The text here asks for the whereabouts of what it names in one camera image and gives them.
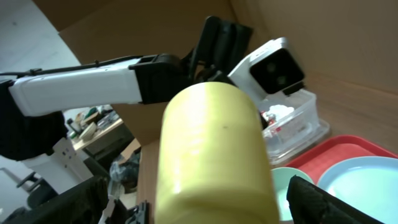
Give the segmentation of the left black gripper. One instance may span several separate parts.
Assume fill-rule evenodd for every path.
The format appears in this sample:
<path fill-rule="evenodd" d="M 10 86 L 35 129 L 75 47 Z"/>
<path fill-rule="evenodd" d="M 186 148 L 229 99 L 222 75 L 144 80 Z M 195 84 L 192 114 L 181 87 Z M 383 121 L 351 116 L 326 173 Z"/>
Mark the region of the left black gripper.
<path fill-rule="evenodd" d="M 243 59 L 252 33 L 248 26 L 207 17 L 196 47 L 187 56 L 189 79 L 232 84 L 228 73 Z"/>

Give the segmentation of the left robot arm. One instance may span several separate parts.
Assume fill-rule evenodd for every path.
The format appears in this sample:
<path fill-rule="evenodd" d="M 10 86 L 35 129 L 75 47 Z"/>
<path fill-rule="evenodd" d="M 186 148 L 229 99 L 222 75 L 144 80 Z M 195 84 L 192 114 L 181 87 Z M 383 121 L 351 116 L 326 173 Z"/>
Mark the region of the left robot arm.
<path fill-rule="evenodd" d="M 21 161 L 57 194 L 91 178 L 68 138 L 63 111 L 86 106 L 170 101 L 200 82 L 227 82 L 253 29 L 207 17 L 196 47 L 183 58 L 130 55 L 51 70 L 4 73 L 1 155 Z"/>

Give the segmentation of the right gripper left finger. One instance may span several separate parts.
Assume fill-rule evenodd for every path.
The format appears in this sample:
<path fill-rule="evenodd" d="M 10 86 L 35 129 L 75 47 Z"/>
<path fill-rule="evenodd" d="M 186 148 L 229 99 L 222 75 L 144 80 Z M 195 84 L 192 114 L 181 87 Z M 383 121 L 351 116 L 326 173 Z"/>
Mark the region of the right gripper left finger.
<path fill-rule="evenodd" d="M 98 223 L 108 204 L 108 183 L 94 176 L 37 208 L 12 215 L 11 224 Z"/>

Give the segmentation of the red snack wrapper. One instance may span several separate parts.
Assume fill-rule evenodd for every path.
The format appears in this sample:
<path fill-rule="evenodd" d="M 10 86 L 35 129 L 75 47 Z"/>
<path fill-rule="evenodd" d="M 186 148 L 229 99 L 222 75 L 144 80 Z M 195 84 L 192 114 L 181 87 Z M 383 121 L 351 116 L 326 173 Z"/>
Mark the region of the red snack wrapper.
<path fill-rule="evenodd" d="M 281 115 L 263 112 L 262 117 L 267 121 L 267 129 L 269 129 L 270 132 L 277 133 L 280 131 L 280 128 L 278 125 L 276 125 L 276 122 L 282 118 Z"/>

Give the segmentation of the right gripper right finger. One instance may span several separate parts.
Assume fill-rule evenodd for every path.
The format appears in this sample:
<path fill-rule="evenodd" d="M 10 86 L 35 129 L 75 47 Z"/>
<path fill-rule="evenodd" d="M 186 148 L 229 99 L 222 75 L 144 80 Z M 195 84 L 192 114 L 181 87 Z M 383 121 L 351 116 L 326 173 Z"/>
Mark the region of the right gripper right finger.
<path fill-rule="evenodd" d="M 286 199 L 295 224 L 381 224 L 297 175 L 290 178 Z"/>

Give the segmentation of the yellow plastic cup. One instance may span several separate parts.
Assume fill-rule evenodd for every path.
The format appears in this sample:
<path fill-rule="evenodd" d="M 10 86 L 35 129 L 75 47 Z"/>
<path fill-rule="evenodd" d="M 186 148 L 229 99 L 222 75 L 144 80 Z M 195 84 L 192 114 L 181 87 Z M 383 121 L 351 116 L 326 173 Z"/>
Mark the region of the yellow plastic cup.
<path fill-rule="evenodd" d="M 237 87 L 190 86 L 162 118 L 156 223 L 278 223 L 258 110 Z"/>

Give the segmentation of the white tissue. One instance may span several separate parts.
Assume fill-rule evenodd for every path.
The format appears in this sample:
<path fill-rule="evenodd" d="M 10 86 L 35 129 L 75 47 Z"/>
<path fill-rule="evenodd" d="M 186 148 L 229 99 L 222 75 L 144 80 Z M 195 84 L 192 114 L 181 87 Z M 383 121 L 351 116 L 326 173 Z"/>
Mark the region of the white tissue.
<path fill-rule="evenodd" d="M 285 106 L 285 105 L 273 105 L 269 108 L 269 110 L 266 112 L 266 115 L 268 116 L 275 116 L 276 120 L 282 119 L 285 116 L 291 114 L 294 112 L 294 108 L 290 106 Z"/>

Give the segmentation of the green bowl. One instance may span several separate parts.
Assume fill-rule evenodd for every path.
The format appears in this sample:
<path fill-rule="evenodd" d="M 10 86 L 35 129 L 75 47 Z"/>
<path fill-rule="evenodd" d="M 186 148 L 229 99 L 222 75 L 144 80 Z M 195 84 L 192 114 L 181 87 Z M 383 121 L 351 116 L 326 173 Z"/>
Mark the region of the green bowl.
<path fill-rule="evenodd" d="M 279 167 L 272 169 L 275 198 L 277 200 L 279 210 L 279 219 L 282 223 L 293 221 L 290 213 L 289 202 L 287 201 L 287 190 L 290 179 L 295 175 L 313 184 L 311 177 L 299 169 L 292 167 Z"/>

